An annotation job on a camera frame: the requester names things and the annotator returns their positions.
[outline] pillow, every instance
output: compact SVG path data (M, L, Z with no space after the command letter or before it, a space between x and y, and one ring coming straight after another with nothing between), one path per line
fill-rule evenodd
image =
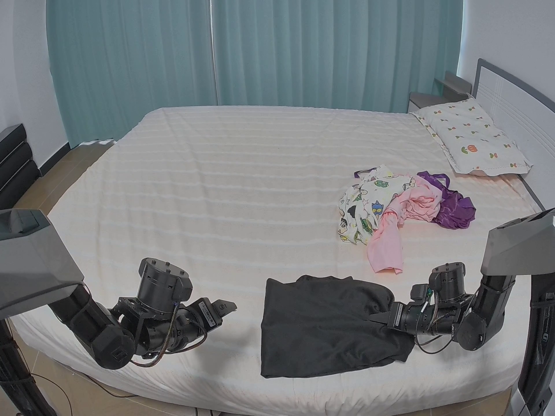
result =
M474 98L423 107L412 113L460 174L525 174L531 163Z

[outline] pillowcase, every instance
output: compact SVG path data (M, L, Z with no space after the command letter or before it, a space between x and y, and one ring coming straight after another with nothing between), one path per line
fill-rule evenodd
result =
M531 163L476 99L423 107L412 113L460 174L525 174Z

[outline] gray nightstand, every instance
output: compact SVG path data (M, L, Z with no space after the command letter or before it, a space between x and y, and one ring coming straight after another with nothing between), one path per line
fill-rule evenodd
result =
M472 85L468 81L457 77L452 72L445 72L445 79L434 79L443 87L442 95L410 93L408 97L407 112L416 111L421 107L439 105L448 101L464 101L472 92Z

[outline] teal curtain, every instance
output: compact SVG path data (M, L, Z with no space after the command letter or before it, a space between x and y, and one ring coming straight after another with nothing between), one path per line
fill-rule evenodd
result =
M212 0L218 100L406 112L456 73L463 0Z
M71 146L217 103L209 0L47 0L47 37Z

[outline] folded black garment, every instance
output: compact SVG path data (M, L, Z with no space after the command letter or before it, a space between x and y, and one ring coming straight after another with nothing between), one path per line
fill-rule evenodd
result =
M352 277L268 279L260 374L308 378L405 362L414 336L367 320L393 301L383 285Z

